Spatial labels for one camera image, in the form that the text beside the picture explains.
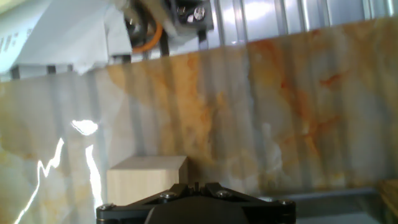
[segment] marble veining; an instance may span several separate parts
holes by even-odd
[[[131,155],[253,195],[395,177],[397,60],[389,18],[0,83],[0,223],[94,223]]]

